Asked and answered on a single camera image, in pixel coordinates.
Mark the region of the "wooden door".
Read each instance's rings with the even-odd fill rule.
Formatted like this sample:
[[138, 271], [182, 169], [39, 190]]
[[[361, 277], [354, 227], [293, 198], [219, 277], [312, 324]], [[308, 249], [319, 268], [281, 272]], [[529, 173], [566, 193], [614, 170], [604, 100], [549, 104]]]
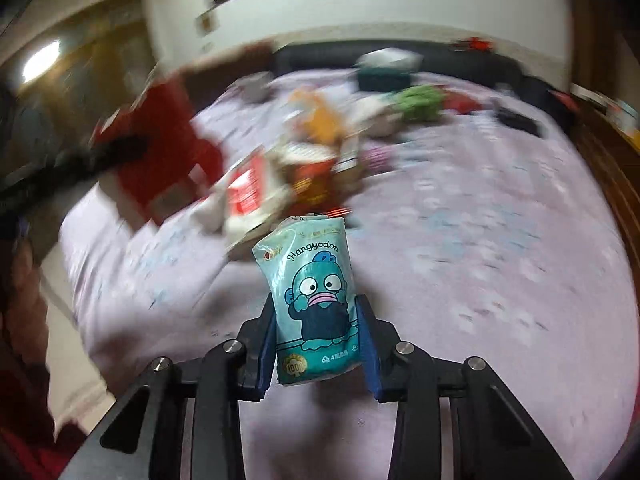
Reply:
[[17, 97], [1, 171], [87, 142], [137, 97], [155, 63], [142, 0], [104, 0], [36, 36], [1, 64]]

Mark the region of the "black leather sofa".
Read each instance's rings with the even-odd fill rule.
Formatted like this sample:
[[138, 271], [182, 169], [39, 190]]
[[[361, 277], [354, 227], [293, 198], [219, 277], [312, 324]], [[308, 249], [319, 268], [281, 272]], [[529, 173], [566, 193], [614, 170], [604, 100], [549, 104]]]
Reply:
[[358, 65], [442, 74], [495, 90], [508, 89], [547, 113], [566, 107], [558, 90], [526, 72], [519, 62], [468, 44], [390, 39], [296, 42], [276, 51], [272, 69], [280, 76], [300, 70], [338, 70]]

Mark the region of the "purple floral tablecloth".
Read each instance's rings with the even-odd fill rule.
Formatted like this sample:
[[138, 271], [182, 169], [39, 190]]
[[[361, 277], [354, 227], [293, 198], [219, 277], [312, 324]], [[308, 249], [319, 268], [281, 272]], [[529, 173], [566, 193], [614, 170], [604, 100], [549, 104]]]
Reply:
[[[481, 356], [577, 479], [623, 446], [639, 381], [639, 320], [624, 243], [564, 132], [529, 104], [433, 74], [424, 84], [532, 118], [541, 136], [488, 110], [413, 126], [390, 169], [346, 200], [357, 292], [435, 358]], [[130, 230], [92, 188], [60, 244], [82, 343], [112, 393], [157, 356], [198, 358], [262, 310], [253, 258], [228, 255], [190, 210]]]

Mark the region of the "white ceramic mug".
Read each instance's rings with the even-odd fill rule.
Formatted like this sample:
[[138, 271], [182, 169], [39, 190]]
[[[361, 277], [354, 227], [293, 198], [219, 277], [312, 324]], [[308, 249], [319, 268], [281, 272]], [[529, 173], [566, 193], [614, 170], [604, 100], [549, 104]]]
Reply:
[[258, 72], [239, 78], [235, 88], [245, 104], [260, 104], [270, 99], [272, 81], [271, 72]]

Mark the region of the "teal cartoon tissue pack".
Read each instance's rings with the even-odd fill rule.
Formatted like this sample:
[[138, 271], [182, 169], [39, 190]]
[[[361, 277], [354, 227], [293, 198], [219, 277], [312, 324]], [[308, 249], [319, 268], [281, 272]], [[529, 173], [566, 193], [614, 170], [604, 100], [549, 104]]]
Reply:
[[276, 314], [278, 382], [325, 380], [360, 364], [356, 286], [345, 222], [285, 220], [253, 247]]

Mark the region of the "black toy gun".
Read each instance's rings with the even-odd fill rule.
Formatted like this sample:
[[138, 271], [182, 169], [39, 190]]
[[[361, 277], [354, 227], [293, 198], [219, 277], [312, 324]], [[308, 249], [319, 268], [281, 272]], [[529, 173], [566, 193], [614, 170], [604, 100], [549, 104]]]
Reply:
[[523, 131], [530, 136], [536, 136], [538, 139], [544, 137], [540, 125], [532, 118], [524, 116], [515, 110], [510, 110], [510, 108], [503, 106], [499, 102], [495, 102], [492, 109], [494, 110], [496, 121], [499, 124], [514, 130]]

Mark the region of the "red decoration on sofa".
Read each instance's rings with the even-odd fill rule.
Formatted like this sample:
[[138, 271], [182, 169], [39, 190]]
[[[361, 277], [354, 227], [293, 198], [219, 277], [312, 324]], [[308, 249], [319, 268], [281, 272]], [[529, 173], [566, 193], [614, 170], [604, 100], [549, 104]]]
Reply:
[[452, 50], [459, 52], [475, 51], [492, 53], [495, 50], [494, 43], [482, 37], [468, 37], [454, 40], [450, 44], [450, 47]]

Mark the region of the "green tissue box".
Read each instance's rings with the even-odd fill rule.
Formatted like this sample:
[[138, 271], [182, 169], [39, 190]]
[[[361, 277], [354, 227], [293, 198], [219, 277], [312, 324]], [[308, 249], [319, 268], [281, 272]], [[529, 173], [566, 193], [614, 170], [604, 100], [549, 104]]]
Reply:
[[378, 49], [356, 61], [358, 88], [363, 92], [396, 92], [412, 85], [412, 76], [420, 70], [423, 56], [398, 48]]

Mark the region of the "red flat pouch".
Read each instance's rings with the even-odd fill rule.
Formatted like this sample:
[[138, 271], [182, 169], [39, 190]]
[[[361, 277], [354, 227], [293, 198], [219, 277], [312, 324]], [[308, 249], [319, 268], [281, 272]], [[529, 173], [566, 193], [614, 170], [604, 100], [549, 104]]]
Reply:
[[484, 105], [465, 93], [446, 89], [444, 91], [442, 108], [444, 110], [451, 110], [459, 115], [469, 115], [478, 110], [482, 110]]

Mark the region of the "red white cigarette pack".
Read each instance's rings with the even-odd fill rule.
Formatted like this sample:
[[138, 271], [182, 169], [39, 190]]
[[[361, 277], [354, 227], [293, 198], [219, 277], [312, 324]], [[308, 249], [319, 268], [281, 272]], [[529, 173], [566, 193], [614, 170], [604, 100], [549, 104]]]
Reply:
[[293, 190], [263, 148], [234, 164], [191, 210], [191, 219], [209, 233], [221, 232], [228, 252], [265, 236]]

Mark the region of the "green knitted cloth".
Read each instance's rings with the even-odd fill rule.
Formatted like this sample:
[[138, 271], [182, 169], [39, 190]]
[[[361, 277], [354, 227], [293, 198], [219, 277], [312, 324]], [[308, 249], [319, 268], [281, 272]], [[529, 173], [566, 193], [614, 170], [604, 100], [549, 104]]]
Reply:
[[429, 84], [402, 90], [395, 96], [394, 111], [404, 122], [434, 122], [439, 118], [445, 101], [445, 93]]

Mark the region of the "orange paper box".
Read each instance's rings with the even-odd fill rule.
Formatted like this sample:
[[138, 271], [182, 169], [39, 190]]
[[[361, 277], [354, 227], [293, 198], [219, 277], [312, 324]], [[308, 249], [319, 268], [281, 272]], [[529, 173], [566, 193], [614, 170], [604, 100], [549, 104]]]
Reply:
[[343, 143], [347, 134], [344, 119], [321, 92], [296, 89], [288, 99], [288, 104], [292, 106], [288, 123], [299, 139], [332, 148]]

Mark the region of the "red snack wrapper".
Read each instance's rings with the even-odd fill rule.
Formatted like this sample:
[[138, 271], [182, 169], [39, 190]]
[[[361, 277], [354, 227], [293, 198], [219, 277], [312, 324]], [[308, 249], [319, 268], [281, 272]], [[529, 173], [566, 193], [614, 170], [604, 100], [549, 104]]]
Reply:
[[133, 231], [152, 222], [161, 226], [176, 212], [207, 194], [224, 175], [220, 146], [199, 136], [194, 109], [179, 76], [151, 81], [130, 106], [94, 127], [91, 144], [143, 136], [142, 159], [108, 170], [99, 187]]

